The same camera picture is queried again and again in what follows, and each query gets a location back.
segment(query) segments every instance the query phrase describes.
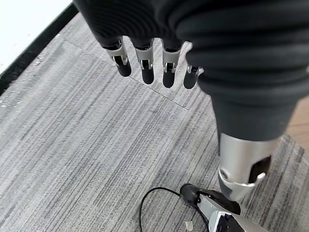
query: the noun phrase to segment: robotic arm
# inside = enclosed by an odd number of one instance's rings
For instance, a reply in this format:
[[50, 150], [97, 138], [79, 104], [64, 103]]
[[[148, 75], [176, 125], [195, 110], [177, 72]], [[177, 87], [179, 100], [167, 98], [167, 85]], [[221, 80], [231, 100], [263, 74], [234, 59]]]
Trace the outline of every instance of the robotic arm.
[[[197, 81], [211, 96], [219, 138], [218, 178], [222, 193], [230, 201], [238, 201], [264, 179], [297, 101], [309, 93], [309, 1], [74, 3], [122, 76], [131, 73], [123, 35], [131, 38], [147, 84], [154, 80], [153, 38], [162, 39], [163, 84], [167, 88], [174, 83], [183, 42], [192, 42], [186, 56], [189, 65], [184, 86], [192, 88]], [[247, 231], [247, 221], [203, 194], [201, 200], [198, 207], [211, 224], [230, 215], [231, 223], [236, 221]]]

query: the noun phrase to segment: black cable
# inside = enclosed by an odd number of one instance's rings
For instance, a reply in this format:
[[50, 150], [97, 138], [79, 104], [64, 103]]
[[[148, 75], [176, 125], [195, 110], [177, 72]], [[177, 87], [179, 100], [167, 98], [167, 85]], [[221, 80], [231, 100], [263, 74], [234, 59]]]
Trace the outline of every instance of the black cable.
[[[144, 197], [143, 197], [143, 199], [141, 200], [141, 203], [140, 203], [140, 210], [139, 210], [139, 227], [140, 227], [140, 232], [143, 231], [142, 228], [141, 228], [141, 209], [142, 209], [144, 200], [146, 199], [146, 197], [148, 196], [149, 193], [151, 193], [152, 191], [155, 191], [155, 190], [157, 190], [157, 189], [166, 190], [166, 191], [171, 192], [171, 193], [173, 193], [173, 194], [175, 194], [175, 195], [177, 195], [177, 196], [180, 197], [180, 194], [179, 194], [179, 193], [176, 193], [175, 191], [170, 190], [170, 189], [168, 189], [168, 188], [164, 188], [164, 187], [156, 187], [156, 188], [152, 188], [151, 190], [149, 190], [149, 191], [144, 195]], [[199, 210], [199, 208], [195, 208], [195, 209], [197, 210], [197, 212], [198, 212], [198, 213], [201, 215], [201, 217], [203, 218], [203, 221], [204, 221], [204, 223], [205, 223], [205, 226], [206, 226], [206, 228], [207, 228], [207, 231], [209, 232], [209, 230], [208, 230], [208, 223], [207, 223], [207, 221], [205, 220], [203, 214], [201, 213], [201, 211]]]

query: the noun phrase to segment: gray carpet floor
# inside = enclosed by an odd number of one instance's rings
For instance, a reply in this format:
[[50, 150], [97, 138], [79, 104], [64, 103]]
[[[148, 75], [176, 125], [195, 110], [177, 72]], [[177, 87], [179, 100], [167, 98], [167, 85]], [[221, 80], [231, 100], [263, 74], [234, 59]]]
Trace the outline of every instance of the gray carpet floor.
[[[190, 182], [219, 189], [218, 144], [209, 96], [117, 73], [78, 14], [0, 97], [0, 232], [136, 232], [147, 190]], [[242, 214], [271, 232], [309, 231], [309, 157], [283, 136], [266, 180]], [[145, 232], [205, 231], [200, 216], [168, 192], [146, 199]]]

